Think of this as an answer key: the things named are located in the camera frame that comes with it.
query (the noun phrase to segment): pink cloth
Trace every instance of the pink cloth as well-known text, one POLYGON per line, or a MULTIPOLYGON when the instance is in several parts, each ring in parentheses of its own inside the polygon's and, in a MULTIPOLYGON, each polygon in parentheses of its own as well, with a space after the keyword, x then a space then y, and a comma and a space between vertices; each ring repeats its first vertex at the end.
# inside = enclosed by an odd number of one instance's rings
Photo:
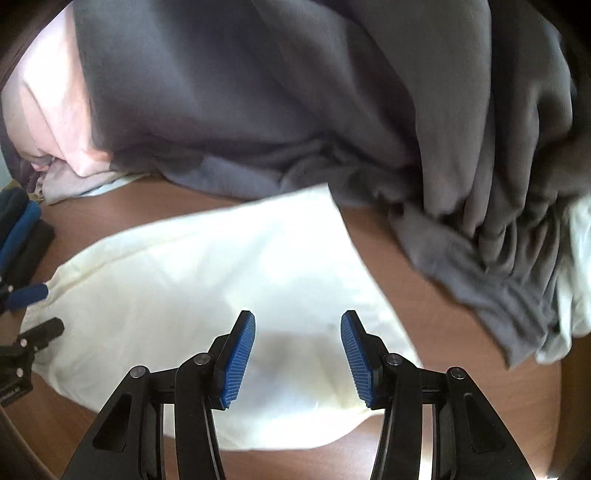
POLYGON ((80 177, 63 160, 56 158, 49 166, 49 171, 43 179, 41 191, 48 205, 62 200, 78 197, 106 183, 120 179, 123 175, 118 171, 106 171, 90 177, 80 177))
POLYGON ((80 177, 109 170, 112 154, 95 148, 72 4, 43 29, 2 91, 8 136, 23 158, 53 155, 80 177))

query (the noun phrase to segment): metal screw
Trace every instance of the metal screw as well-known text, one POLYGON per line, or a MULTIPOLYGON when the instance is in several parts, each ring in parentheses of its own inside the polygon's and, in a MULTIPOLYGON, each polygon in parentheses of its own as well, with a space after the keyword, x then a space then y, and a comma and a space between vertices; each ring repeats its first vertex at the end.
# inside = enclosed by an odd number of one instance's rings
POLYGON ((196 365, 207 365, 211 359, 212 356, 209 353, 198 353, 193 357, 193 362, 196 365))
POLYGON ((467 373, 463 368, 460 367, 452 367, 449 371, 452 374, 453 378, 458 380, 464 380, 467 377, 467 373))
POLYGON ((137 367, 133 367, 129 372, 129 374, 131 375, 132 378, 143 377, 145 373, 146 373, 146 367, 143 367, 142 365, 138 365, 137 367))
POLYGON ((398 365, 402 365, 403 361, 404 359, 397 353, 389 353, 388 355, 386 355, 386 363, 388 365, 393 365, 397 367, 398 365))

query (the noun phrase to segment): brown table surface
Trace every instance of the brown table surface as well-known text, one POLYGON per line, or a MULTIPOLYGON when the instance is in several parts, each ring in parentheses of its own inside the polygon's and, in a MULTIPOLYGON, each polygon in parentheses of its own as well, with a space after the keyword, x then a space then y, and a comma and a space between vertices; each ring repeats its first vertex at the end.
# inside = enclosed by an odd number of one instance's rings
MULTIPOLYGON (((48 280, 56 268, 97 240, 124 229, 185 213, 233 205, 148 178, 98 197, 44 206, 43 218, 56 239, 37 271, 48 280)), ((530 359, 506 370, 501 353, 474 316, 414 271, 372 209, 344 209, 343 217, 363 261, 393 305, 425 368, 445 371, 461 365, 480 386, 522 449, 534 473, 543 477, 554 450, 560 413, 560 364, 530 359)), ((3 328, 18 330, 20 318, 3 317, 3 328)), ((53 474, 60 476, 94 414, 57 395, 34 378, 34 391, 7 413, 53 474)), ((229 480, 368 479, 381 418, 367 420, 330 445, 312 450, 222 452, 229 480)), ((178 478, 174 442, 166 443, 167 475, 178 478)))

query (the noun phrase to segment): blue gripper pad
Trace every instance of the blue gripper pad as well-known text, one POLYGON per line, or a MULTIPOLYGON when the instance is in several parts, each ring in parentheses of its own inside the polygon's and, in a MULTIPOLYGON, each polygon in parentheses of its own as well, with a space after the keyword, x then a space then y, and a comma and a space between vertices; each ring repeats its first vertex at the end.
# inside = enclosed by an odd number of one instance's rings
POLYGON ((228 362, 225 365, 216 364, 217 368, 223 368, 224 371, 224 385, 220 394, 220 402, 224 408, 228 408, 230 402, 238 397, 246 364, 255 342, 255 332, 254 315, 251 312, 242 312, 224 346, 226 355, 223 353, 220 356, 220 359, 229 357, 228 362))
POLYGON ((350 312, 346 312, 340 320, 340 338, 343 342, 359 398, 371 408, 375 400, 372 388, 372 371, 359 337, 361 332, 358 332, 356 327, 350 312))

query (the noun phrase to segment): white towel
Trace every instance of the white towel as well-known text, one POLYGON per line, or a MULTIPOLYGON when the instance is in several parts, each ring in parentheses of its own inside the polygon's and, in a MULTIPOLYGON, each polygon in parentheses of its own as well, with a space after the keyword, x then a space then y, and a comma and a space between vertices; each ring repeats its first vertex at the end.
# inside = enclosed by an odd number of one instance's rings
POLYGON ((556 266, 558 325, 550 329, 535 354, 539 364, 564 358, 573 337, 591 332, 591 196, 581 197, 565 210, 563 227, 570 234, 570 248, 556 266))
MULTIPOLYGON (((52 316, 66 329, 34 370, 94 411, 134 365, 177 367, 250 310, 256 339, 241 391, 214 412, 222 449, 325 445, 376 413, 358 398, 340 341, 348 309, 419 365, 327 186, 121 232, 59 267, 48 286, 22 329, 52 316)), ((169 408, 167 434, 173 423, 169 408)))

